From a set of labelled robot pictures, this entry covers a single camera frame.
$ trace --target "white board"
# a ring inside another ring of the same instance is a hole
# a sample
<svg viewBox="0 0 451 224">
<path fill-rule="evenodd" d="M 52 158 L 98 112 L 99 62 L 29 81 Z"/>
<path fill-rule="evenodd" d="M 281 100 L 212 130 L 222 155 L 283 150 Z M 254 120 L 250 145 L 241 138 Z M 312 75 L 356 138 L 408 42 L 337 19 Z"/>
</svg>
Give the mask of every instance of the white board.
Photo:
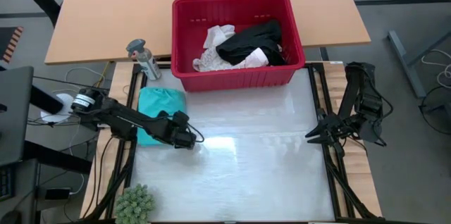
<svg viewBox="0 0 451 224">
<path fill-rule="evenodd" d="M 170 70 L 148 87 L 183 90 Z M 333 220 L 308 71 L 282 87 L 186 93 L 205 142 L 192 151 L 138 146 L 132 186 L 148 185 L 149 221 Z"/>
</svg>

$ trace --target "succulent plant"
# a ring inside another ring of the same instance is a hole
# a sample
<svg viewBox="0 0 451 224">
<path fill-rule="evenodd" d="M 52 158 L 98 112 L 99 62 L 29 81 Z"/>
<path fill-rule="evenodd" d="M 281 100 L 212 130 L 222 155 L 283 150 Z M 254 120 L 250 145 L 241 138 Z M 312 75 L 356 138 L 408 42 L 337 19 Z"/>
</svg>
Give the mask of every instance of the succulent plant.
<svg viewBox="0 0 451 224">
<path fill-rule="evenodd" d="M 154 208 L 154 198 L 146 185 L 127 188 L 116 200 L 116 224 L 146 224 Z"/>
</svg>

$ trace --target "black cloth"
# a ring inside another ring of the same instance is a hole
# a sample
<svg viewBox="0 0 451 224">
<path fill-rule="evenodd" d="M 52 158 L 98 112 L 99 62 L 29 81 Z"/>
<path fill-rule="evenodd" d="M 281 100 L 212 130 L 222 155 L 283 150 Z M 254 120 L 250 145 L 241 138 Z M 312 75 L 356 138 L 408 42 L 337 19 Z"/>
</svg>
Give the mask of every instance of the black cloth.
<svg viewBox="0 0 451 224">
<path fill-rule="evenodd" d="M 234 66 L 245 60 L 255 49 L 260 48 L 268 58 L 270 66 L 282 66 L 286 62 L 277 45 L 280 40 L 280 25 L 277 20 L 270 20 L 233 35 L 218 45 L 216 51 L 223 60 Z"/>
</svg>

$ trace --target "wooden desk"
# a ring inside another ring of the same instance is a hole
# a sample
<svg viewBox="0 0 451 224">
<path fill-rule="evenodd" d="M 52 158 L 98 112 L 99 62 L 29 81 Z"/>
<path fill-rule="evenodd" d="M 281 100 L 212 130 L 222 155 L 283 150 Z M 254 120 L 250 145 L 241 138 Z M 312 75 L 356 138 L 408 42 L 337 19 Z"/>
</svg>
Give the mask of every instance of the wooden desk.
<svg viewBox="0 0 451 224">
<path fill-rule="evenodd" d="M 136 38 L 171 53 L 174 0 L 64 0 L 45 63 L 126 60 Z M 354 0 L 291 0 L 305 47 L 369 43 Z"/>
<path fill-rule="evenodd" d="M 113 82 L 111 83 L 110 97 L 117 99 L 122 104 L 126 103 L 127 95 L 124 94 L 123 89 L 125 86 L 128 86 L 132 77 L 132 67 L 133 63 L 118 63 L 116 65 L 116 71 L 113 76 Z M 333 109 L 335 112 L 338 112 L 338 107 L 340 106 L 342 96 L 344 94 L 346 88 L 346 78 L 345 78 L 345 69 L 343 64 L 341 63 L 324 63 L 324 68 L 326 71 L 326 79 L 328 83 L 328 89 L 330 98 L 332 101 Z M 139 85 L 141 83 L 141 79 L 137 81 L 137 87 L 135 91 L 135 102 L 132 105 L 134 108 L 137 106 L 138 100 L 138 92 Z M 319 96 L 322 104 L 324 103 L 321 83 L 317 82 L 319 88 Z M 106 143 L 108 142 L 111 133 L 109 130 L 104 130 L 100 133 L 99 141 L 97 142 L 97 177 L 99 177 L 99 167 L 100 167 L 100 157 L 101 153 L 105 148 Z M 99 198 L 101 199 L 105 194 L 106 187 L 108 186 L 109 179 L 114 169 L 114 163 L 116 160 L 116 154 L 118 149 L 118 140 L 113 140 L 108 148 L 106 149 L 104 156 L 104 164 L 102 168 L 101 174 L 101 184 L 100 184 L 100 194 Z M 376 190 L 373 184 L 373 178 L 371 176 L 371 170 L 369 167 L 368 159 L 366 157 L 365 151 L 352 140 L 348 140 L 345 145 L 345 167 L 347 171 L 348 182 L 351 188 L 354 190 L 356 195 L 361 199 L 361 201 L 368 207 L 368 209 L 376 214 L 377 216 L 381 216 L 381 209 L 379 207 L 378 198 L 376 195 Z M 340 200 L 340 210 L 342 212 L 342 216 L 347 216 L 346 207 L 344 202 L 344 195 L 340 189 L 340 186 L 336 186 L 338 188 L 338 196 Z M 84 212 L 87 210 L 89 203 L 92 198 L 92 193 L 94 189 L 94 168 L 91 168 L 91 174 L 89 176 L 89 181 L 87 183 L 87 189 L 85 194 L 85 200 L 83 201 L 83 206 L 81 210 L 80 217 L 83 216 Z"/>
</svg>

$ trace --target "red plastic basket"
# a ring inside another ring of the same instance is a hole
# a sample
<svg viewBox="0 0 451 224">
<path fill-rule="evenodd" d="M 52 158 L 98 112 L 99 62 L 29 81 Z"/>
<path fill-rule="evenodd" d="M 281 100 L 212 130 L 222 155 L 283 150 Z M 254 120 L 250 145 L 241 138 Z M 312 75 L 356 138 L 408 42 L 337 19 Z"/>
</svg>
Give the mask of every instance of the red plastic basket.
<svg viewBox="0 0 451 224">
<path fill-rule="evenodd" d="M 239 33 L 270 19 L 280 24 L 286 66 L 202 73 L 192 67 L 192 61 L 204 52 L 210 27 L 231 24 Z M 172 35 L 172 74 L 189 92 L 284 85 L 305 64 L 290 0 L 175 0 Z"/>
</svg>

